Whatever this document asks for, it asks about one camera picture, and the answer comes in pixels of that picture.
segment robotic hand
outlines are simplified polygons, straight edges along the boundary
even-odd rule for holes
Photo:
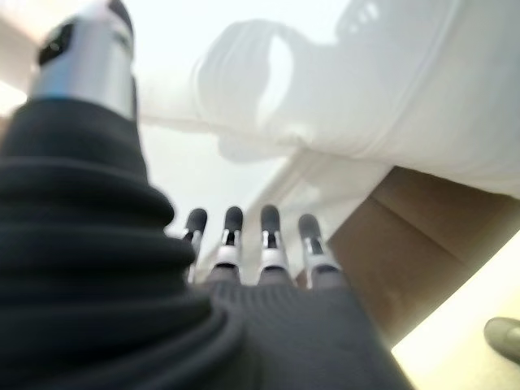
[[[207,216],[183,240],[164,233],[174,212],[146,176],[132,36],[117,0],[56,28],[0,146],[0,388],[410,388],[310,215],[312,289],[289,277],[274,206],[257,286],[240,284],[236,207],[207,281],[186,283]]]

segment white fabric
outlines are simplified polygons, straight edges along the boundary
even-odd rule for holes
[[[167,36],[138,30],[155,37],[138,46],[144,119],[202,121],[520,197],[520,2],[170,7],[154,20]]]

